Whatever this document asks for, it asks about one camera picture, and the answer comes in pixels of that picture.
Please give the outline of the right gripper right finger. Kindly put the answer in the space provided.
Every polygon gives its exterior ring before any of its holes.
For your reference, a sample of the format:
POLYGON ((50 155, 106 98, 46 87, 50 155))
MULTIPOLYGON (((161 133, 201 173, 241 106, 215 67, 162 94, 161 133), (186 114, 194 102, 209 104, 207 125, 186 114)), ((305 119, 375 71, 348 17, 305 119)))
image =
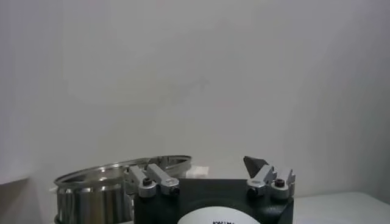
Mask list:
POLYGON ((264 159, 245 156, 244 165, 249 173, 247 196, 258 198, 270 195, 276 200, 287 200, 295 194, 296 175, 292 169, 276 171, 264 159))

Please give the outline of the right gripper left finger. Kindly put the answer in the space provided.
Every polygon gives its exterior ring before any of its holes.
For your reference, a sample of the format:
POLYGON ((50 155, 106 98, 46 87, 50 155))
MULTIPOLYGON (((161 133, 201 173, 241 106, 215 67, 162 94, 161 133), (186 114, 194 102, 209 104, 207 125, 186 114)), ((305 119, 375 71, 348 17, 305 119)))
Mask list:
POLYGON ((145 170, 138 166, 128 168, 126 180, 135 188, 141 198, 152 198, 157 194, 157 188, 163 195, 176 196, 180 194, 180 182, 169 176, 156 164, 148 164, 145 170))

